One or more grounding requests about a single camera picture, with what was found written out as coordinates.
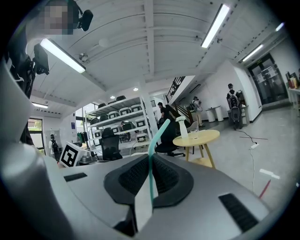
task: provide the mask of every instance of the black rubber pad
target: black rubber pad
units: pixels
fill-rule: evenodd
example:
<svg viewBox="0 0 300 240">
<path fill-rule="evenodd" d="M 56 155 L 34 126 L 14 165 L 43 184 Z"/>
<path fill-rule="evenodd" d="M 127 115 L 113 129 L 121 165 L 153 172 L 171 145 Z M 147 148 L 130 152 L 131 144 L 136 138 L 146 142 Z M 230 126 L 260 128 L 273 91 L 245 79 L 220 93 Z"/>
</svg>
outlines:
<svg viewBox="0 0 300 240">
<path fill-rule="evenodd" d="M 74 181 L 80 178 L 84 178 L 87 177 L 88 175 L 86 175 L 85 173 L 81 172 L 81 173 L 76 173 L 76 174 L 72 174 L 72 175 L 68 175 L 65 176 L 64 179 L 66 180 L 66 182 L 70 182 L 70 181 Z"/>
<path fill-rule="evenodd" d="M 220 196 L 219 199 L 243 232 L 258 224 L 256 218 L 233 194 Z"/>
</svg>

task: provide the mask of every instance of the yellow table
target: yellow table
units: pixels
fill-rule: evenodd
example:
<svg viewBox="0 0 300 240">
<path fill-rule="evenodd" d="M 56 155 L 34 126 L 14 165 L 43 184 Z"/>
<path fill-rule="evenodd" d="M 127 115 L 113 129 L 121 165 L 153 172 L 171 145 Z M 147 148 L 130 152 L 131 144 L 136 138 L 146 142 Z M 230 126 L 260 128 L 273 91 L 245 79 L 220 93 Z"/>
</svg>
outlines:
<svg viewBox="0 0 300 240">
<path fill-rule="evenodd" d="M 192 132 L 188 134 L 187 138 L 181 138 L 181 136 L 176 137 L 173 140 L 173 143 L 176 146 L 181 146 L 181 147 L 186 147 L 186 160 L 188 161 L 188 154 L 189 154 L 189 147 L 193 146 L 199 146 L 200 153 L 202 156 L 202 161 L 200 160 L 201 158 L 195 159 L 195 163 L 202 164 L 201 162 L 205 162 L 207 158 L 204 158 L 203 151 L 201 148 L 201 145 L 204 145 L 207 155 L 210 160 L 210 164 L 213 168 L 215 168 L 215 164 L 212 160 L 212 156 L 210 153 L 210 150 L 207 146 L 207 143 L 216 140 L 220 136 L 220 132 L 217 130 L 204 130 L 200 132 Z"/>
</svg>

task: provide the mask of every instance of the white box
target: white box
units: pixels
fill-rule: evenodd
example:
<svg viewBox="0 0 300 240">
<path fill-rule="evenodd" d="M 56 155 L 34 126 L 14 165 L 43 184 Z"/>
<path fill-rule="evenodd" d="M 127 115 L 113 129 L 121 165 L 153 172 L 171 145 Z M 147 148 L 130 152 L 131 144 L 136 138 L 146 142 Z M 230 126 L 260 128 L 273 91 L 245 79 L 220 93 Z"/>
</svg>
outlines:
<svg viewBox="0 0 300 240">
<path fill-rule="evenodd" d="M 60 163 L 62 163 L 65 167 L 74 167 L 84 155 L 87 155 L 87 150 L 84 150 L 70 142 L 67 142 L 60 156 Z"/>
</svg>

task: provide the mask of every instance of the doorway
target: doorway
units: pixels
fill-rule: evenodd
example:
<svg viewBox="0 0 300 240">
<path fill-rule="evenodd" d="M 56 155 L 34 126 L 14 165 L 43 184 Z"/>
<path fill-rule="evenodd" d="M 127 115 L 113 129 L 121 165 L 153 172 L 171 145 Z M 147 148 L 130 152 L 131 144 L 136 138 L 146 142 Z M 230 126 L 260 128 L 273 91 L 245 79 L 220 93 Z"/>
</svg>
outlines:
<svg viewBox="0 0 300 240">
<path fill-rule="evenodd" d="M 254 79 L 262 105 L 288 98 L 281 73 L 269 53 L 248 70 Z"/>
</svg>

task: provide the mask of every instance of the fluorescent light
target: fluorescent light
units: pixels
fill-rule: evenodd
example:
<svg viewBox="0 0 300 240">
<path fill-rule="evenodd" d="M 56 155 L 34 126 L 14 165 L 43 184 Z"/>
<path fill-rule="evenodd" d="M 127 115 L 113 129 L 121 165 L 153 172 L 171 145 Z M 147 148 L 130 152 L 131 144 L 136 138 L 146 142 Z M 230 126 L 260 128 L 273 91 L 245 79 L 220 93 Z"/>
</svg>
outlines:
<svg viewBox="0 0 300 240">
<path fill-rule="evenodd" d="M 248 58 L 250 58 L 253 54 L 255 54 L 258 50 L 260 50 L 263 47 L 262 44 L 260 44 L 257 48 L 255 48 L 247 57 L 243 59 L 243 62 L 246 61 Z"/>
<path fill-rule="evenodd" d="M 284 26 L 284 24 L 284 22 L 280 23 L 278 27 L 276 27 L 275 31 L 279 31 Z"/>
<path fill-rule="evenodd" d="M 39 104 L 39 103 L 32 103 L 32 104 L 36 107 L 48 108 L 48 106 L 44 104 Z"/>
<path fill-rule="evenodd" d="M 214 38 L 215 34 L 217 33 L 218 29 L 220 28 L 223 20 L 225 19 L 227 13 L 229 12 L 229 7 L 221 4 L 219 11 L 217 13 L 217 17 L 215 18 L 214 22 L 212 23 L 212 26 L 210 27 L 210 30 L 208 34 L 206 35 L 201 47 L 207 48 Z"/>
<path fill-rule="evenodd" d="M 51 52 L 54 56 L 62 60 L 64 63 L 68 64 L 71 68 L 76 70 L 78 73 L 83 73 L 85 67 L 73 59 L 68 53 L 63 51 L 56 43 L 44 38 L 41 42 L 41 46 Z"/>
</svg>

